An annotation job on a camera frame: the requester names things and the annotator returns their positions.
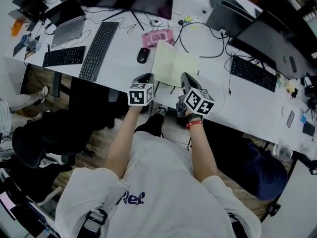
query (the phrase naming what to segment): sneaker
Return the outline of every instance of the sneaker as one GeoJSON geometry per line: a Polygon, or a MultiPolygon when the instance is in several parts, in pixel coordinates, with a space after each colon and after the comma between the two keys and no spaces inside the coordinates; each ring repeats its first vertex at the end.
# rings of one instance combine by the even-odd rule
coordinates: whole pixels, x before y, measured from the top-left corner
{"type": "Polygon", "coordinates": [[[160,105],[158,109],[155,111],[155,114],[160,114],[165,116],[168,110],[168,106],[160,105]]]}
{"type": "Polygon", "coordinates": [[[49,88],[47,86],[44,86],[43,89],[41,90],[41,95],[42,95],[42,99],[41,99],[41,103],[44,103],[45,101],[45,96],[49,93],[49,88]]]}

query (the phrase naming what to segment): white cube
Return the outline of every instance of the white cube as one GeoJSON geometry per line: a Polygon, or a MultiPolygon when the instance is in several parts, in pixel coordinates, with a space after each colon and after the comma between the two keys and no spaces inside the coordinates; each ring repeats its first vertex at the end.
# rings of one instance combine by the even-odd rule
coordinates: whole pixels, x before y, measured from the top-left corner
{"type": "Polygon", "coordinates": [[[133,83],[128,90],[129,106],[147,106],[153,99],[153,84],[133,83]]]}
{"type": "Polygon", "coordinates": [[[190,110],[198,115],[208,116],[215,101],[208,92],[191,88],[185,97],[185,104],[190,110]]]}

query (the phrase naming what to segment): red bracelet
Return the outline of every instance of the red bracelet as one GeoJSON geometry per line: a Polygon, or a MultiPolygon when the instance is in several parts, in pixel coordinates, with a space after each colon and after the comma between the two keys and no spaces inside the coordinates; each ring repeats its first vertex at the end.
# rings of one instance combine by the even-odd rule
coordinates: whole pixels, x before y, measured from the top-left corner
{"type": "Polygon", "coordinates": [[[192,125],[196,125],[196,124],[202,124],[203,123],[203,121],[190,121],[187,125],[186,125],[186,128],[188,128],[189,129],[189,127],[190,126],[192,126],[192,125]]]}

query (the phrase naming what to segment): keyboard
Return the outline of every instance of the keyboard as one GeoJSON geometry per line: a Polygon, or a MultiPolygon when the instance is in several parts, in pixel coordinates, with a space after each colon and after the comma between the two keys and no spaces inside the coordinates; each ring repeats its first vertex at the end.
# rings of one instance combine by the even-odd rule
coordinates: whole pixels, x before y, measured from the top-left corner
{"type": "Polygon", "coordinates": [[[85,46],[46,52],[43,67],[83,63],[85,46]]]}
{"type": "Polygon", "coordinates": [[[117,22],[101,23],[85,57],[79,78],[95,82],[106,55],[107,49],[119,26],[117,22]]]}
{"type": "Polygon", "coordinates": [[[82,25],[82,21],[84,20],[84,18],[79,18],[76,19],[74,21],[71,21],[63,26],[59,26],[57,27],[56,31],[55,31],[55,35],[57,37],[64,35],[64,34],[69,34],[71,32],[77,31],[79,30],[79,28],[82,25]]]}
{"type": "Polygon", "coordinates": [[[234,56],[232,59],[231,74],[275,92],[276,76],[238,56],[234,56]]]}

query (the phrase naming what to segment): shirt sleeve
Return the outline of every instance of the shirt sleeve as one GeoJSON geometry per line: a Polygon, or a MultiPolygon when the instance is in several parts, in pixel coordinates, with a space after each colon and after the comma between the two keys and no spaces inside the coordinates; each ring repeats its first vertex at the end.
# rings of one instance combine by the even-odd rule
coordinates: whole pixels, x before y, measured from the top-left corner
{"type": "Polygon", "coordinates": [[[232,190],[223,183],[220,177],[208,177],[203,180],[202,185],[215,197],[227,213],[231,212],[240,221],[248,238],[260,238],[261,223],[258,217],[235,197],[232,190]]]}
{"type": "Polygon", "coordinates": [[[119,182],[109,169],[76,168],[57,205],[55,227],[62,238],[75,237],[86,215],[100,208],[119,182]]]}

